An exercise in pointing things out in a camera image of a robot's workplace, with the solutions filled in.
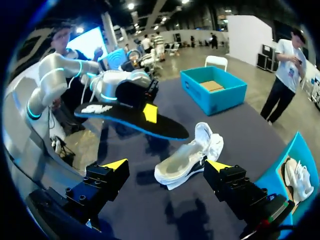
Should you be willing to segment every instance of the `blue bin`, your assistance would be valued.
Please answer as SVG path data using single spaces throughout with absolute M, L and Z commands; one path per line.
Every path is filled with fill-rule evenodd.
M 295 212 L 293 214 L 290 213 L 290 215 L 282 223 L 283 225 L 296 225 L 304 213 L 308 210 L 312 201 L 316 198 L 319 188 L 319 176 L 316 163 L 307 143 L 299 132 L 297 132 L 294 138 L 288 143 L 278 160 L 258 179 L 255 184 L 259 188 L 268 189 L 269 194 L 281 194 L 289 199 L 283 177 L 279 175 L 279 169 L 286 161 L 287 156 L 290 156 L 297 161 L 300 160 L 301 164 L 306 166 L 308 172 L 310 173 L 311 185 L 314 187 L 311 196 L 300 202 Z M 288 233 L 290 233 L 289 230 L 281 231 L 279 239 L 285 238 Z
M 183 89 L 200 106 L 207 116 L 242 104 L 247 84 L 232 74 L 215 67 L 199 67 L 180 72 Z M 215 81 L 224 87 L 209 92 L 201 83 Z

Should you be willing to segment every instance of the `black insole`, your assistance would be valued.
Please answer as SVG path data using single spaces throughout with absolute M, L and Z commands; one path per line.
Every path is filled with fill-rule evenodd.
M 111 108 L 101 113 L 99 111 L 97 113 L 94 111 L 90 113 L 82 112 L 83 109 L 91 105 L 96 105 L 97 108 L 105 106 L 110 106 Z M 84 103 L 76 108 L 74 115 L 80 118 L 109 119 L 161 139 L 186 140 L 189 137 L 189 133 L 184 126 L 168 117 L 157 114 L 156 123 L 153 123 L 146 120 L 142 111 L 119 104 L 104 102 Z

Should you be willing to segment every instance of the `table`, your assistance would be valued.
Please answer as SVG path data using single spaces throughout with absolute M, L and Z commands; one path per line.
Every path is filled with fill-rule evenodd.
M 284 142 L 247 103 L 206 116 L 182 89 L 179 79 L 161 82 L 155 99 L 160 114 L 183 124 L 194 138 L 195 125 L 206 122 L 224 140 L 218 162 L 238 164 L 256 181 L 277 160 Z M 105 122 L 98 151 L 100 164 L 128 158 L 130 177 L 114 202 L 99 218 L 110 224 L 121 240 L 233 240 L 244 221 L 225 202 L 219 202 L 202 173 L 168 191 L 154 178 L 155 165 L 184 142 L 167 141 Z

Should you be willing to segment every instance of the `man with glasses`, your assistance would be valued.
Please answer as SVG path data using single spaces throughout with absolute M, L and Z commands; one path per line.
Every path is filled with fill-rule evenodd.
M 301 50 L 305 43 L 306 39 L 302 32 L 293 29 L 291 40 L 280 39 L 277 44 L 275 54 L 279 67 L 275 73 L 275 82 L 271 92 L 260 113 L 269 125 L 272 125 L 286 110 L 296 95 L 299 78 L 304 79 L 306 75 L 307 59 Z
M 63 25 L 55 28 L 51 34 L 51 46 L 56 53 L 61 54 L 65 58 L 89 61 L 90 59 L 88 59 L 79 50 L 67 48 L 71 30 L 72 28 L 70 25 Z M 92 61 L 97 62 L 98 58 L 102 55 L 103 50 L 98 47 L 94 51 Z M 69 85 L 71 78 L 67 78 L 66 81 Z M 74 132 L 84 130 L 82 123 L 84 123 L 86 119 L 74 116 L 75 109 L 81 104 L 84 88 L 85 86 L 80 82 L 79 77 L 76 77 L 73 79 L 70 88 L 65 91 L 61 98 L 58 98 L 53 102 L 52 109 L 54 110 L 54 115 L 64 127 L 66 134 L 72 134 Z M 84 92 L 83 102 L 89 102 L 91 95 L 92 92 L 87 88 Z

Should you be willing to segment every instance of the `person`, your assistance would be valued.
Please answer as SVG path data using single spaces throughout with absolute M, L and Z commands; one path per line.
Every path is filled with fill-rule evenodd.
M 151 47 L 155 48 L 155 35 L 151 35 Z
M 215 34 L 211 33 L 211 48 L 214 49 L 214 47 L 218 49 L 218 39 Z
M 195 38 L 194 36 L 191 36 L 190 37 L 190 41 L 191 41 L 191 47 L 194 48 L 196 45 L 195 45 Z
M 306 75 L 307 60 L 300 49 L 305 43 L 306 39 L 301 31 L 293 29 L 291 40 L 280 39 L 277 44 L 275 53 L 279 67 L 275 73 L 275 82 L 260 113 L 270 125 L 288 107 L 296 94 L 299 78 L 303 79 Z M 277 103 L 276 109 L 269 116 Z
M 65 58 L 89 61 L 90 59 L 88 59 L 81 51 L 67 48 L 70 40 L 71 30 L 72 27 L 70 25 L 56 27 L 51 33 L 51 46 L 56 53 L 61 54 Z M 94 51 L 94 57 L 91 61 L 97 62 L 98 58 L 100 58 L 102 55 L 103 50 L 101 47 L 98 47 Z M 70 84 L 70 81 L 71 78 L 66 79 L 68 85 Z M 84 88 L 85 86 L 80 82 L 79 77 L 76 77 L 70 84 L 70 88 L 66 90 L 60 98 L 53 102 L 52 110 L 54 115 L 57 117 L 57 120 L 61 123 L 61 125 L 64 125 L 63 127 L 71 131 L 70 133 L 84 129 L 81 124 L 85 122 L 86 119 L 74 116 L 75 109 L 81 104 Z M 83 102 L 89 102 L 91 96 L 92 91 L 87 88 L 84 92 Z
M 129 52 L 129 44 L 128 43 L 125 45 L 124 51 L 126 54 Z
M 165 61 L 165 39 L 160 35 L 159 31 L 156 32 L 156 36 L 153 41 L 156 54 L 160 57 L 160 62 Z
M 141 44 L 142 44 L 144 52 L 146 54 L 151 53 L 152 43 L 151 43 L 150 39 L 148 38 L 147 34 L 144 35 L 144 39 L 141 41 Z

